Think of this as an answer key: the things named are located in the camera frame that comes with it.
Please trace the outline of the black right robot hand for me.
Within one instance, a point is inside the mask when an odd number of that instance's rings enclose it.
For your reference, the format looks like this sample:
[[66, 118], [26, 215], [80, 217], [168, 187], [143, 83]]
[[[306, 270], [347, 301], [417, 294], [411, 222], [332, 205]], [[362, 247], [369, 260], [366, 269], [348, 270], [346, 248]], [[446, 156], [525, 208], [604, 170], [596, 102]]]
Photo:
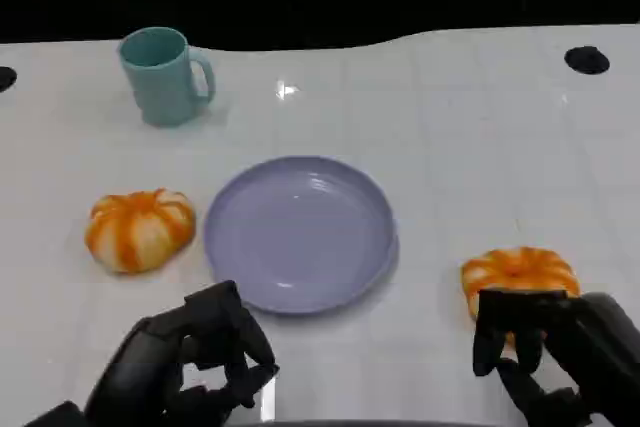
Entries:
[[[480, 291], [473, 371], [492, 371], [530, 426], [587, 426], [600, 414], [614, 426], [639, 423], [639, 331], [604, 293]], [[576, 390], [547, 392], [533, 378], [548, 352]]]

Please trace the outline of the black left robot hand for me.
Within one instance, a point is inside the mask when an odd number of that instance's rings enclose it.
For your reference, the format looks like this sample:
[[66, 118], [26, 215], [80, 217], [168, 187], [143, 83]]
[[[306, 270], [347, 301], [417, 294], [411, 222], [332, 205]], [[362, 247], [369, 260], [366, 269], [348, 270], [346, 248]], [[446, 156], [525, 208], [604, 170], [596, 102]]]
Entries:
[[279, 367], [232, 281], [134, 325], [84, 408], [93, 426], [221, 426]]

